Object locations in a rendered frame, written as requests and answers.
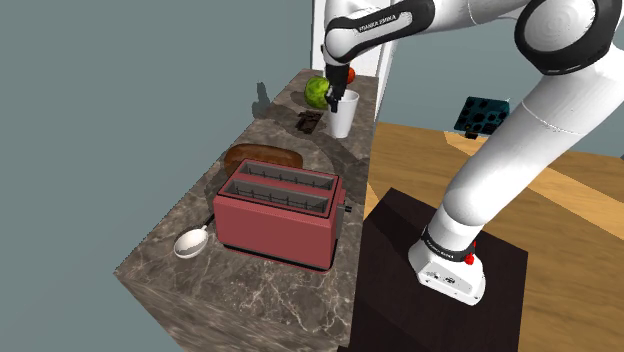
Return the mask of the white ladle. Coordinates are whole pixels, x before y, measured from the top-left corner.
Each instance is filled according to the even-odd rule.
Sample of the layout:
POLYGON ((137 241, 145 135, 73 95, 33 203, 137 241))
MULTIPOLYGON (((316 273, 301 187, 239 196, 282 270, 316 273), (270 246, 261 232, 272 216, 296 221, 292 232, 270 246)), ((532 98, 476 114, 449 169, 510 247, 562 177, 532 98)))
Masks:
POLYGON ((214 221, 214 215, 199 226, 196 226, 179 235, 173 246, 173 253, 180 259, 191 259, 200 254, 205 248, 209 232, 208 226, 214 221))

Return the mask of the white cup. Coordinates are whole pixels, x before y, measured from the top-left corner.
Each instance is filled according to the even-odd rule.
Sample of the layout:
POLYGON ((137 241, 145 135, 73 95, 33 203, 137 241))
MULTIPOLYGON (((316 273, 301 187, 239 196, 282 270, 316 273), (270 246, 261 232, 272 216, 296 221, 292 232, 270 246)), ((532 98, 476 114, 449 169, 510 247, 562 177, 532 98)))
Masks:
POLYGON ((329 107, 328 126, 330 134, 337 138, 346 138, 351 130, 356 108, 359 102, 359 94, 347 89, 343 97, 337 103, 336 111, 329 107))

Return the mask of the dark chocolate bar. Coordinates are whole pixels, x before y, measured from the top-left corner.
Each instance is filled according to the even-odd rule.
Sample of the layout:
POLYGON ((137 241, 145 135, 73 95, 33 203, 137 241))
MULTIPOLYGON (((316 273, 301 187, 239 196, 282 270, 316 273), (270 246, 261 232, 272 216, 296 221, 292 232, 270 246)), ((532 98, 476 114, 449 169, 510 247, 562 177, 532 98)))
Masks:
POLYGON ((323 113, 317 111, 304 111, 298 114, 299 120, 295 127, 304 134, 311 134, 322 118, 323 113))

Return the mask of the green lettuce head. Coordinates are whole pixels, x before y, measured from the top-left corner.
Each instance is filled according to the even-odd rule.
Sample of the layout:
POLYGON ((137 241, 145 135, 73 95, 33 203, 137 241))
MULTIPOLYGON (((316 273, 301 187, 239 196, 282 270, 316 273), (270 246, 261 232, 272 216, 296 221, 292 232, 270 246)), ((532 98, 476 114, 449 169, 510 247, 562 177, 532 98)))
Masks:
POLYGON ((326 93, 328 92, 330 87, 329 81, 323 76, 313 76, 311 77, 304 89, 304 99, 306 103, 315 109, 326 109, 327 101, 326 101, 326 93))

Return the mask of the dark robot stand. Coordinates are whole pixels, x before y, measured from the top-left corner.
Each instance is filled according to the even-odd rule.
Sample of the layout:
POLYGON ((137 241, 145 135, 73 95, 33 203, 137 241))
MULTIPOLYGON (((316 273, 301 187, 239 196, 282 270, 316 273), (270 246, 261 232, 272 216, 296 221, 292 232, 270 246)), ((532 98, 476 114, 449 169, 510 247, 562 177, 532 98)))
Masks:
POLYGON ((363 223, 350 343, 337 352, 518 352, 528 254, 487 232, 482 300, 421 285, 407 252, 434 207, 389 189, 363 223))

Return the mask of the red toaster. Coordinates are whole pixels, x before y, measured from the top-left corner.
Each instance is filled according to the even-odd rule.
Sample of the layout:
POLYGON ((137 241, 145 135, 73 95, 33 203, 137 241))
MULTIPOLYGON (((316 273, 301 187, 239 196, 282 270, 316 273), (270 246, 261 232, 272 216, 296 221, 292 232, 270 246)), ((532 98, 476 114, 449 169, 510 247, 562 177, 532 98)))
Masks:
POLYGON ((344 214, 343 179, 245 159, 213 199, 217 238, 225 247, 327 271, 344 214))

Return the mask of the white door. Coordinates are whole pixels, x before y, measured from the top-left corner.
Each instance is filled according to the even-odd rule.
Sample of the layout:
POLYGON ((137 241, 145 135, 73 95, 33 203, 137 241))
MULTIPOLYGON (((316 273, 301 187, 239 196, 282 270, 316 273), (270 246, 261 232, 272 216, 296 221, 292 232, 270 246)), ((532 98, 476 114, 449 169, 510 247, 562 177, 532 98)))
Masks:
MULTIPOLYGON (((397 0, 358 0, 362 7, 385 8, 397 0)), ((324 71, 324 61, 320 46, 324 39, 324 17, 326 0, 312 0, 310 68, 324 71)), ((376 77, 378 79, 375 115, 378 115, 384 96, 396 42, 389 42, 366 52, 356 58, 350 66, 357 76, 376 77)))

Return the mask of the teal box with dark holes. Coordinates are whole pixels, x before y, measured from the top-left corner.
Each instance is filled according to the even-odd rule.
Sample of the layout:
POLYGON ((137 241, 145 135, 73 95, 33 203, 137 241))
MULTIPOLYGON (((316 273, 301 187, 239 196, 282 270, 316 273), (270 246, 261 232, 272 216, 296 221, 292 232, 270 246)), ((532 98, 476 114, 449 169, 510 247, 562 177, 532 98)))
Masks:
POLYGON ((469 96, 461 109, 454 129, 468 139, 492 135, 510 113, 507 100, 469 96))

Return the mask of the brown bread loaf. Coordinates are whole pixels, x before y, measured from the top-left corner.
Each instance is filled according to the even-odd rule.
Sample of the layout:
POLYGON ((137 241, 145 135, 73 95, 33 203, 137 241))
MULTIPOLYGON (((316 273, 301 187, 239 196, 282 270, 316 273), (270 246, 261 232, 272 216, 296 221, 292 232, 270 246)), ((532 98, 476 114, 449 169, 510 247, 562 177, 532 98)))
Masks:
POLYGON ((224 157, 224 170, 227 176, 231 176, 244 159, 295 168, 303 167, 303 157, 295 151, 270 145, 242 143, 232 146, 224 157))

